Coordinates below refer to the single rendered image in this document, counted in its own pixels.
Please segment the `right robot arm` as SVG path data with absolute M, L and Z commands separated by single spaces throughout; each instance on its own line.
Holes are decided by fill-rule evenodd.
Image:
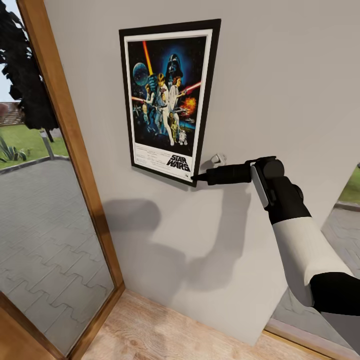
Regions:
M 275 234 L 287 284 L 306 307 L 316 309 L 360 356 L 360 279 L 340 259 L 304 205 L 301 188 L 284 176 L 276 156 L 226 165 L 225 153 L 213 168 L 191 180 L 209 186 L 253 181 Z

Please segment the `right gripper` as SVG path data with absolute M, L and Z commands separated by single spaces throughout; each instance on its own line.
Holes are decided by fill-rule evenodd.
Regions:
M 216 168 L 207 169 L 206 173 L 192 176 L 191 180 L 207 181 L 209 186 L 236 184 L 234 169 L 235 164 L 221 165 Z

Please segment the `poster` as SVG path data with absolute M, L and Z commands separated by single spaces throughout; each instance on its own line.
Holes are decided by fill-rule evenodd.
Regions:
M 131 166 L 197 187 L 221 21 L 119 30 Z

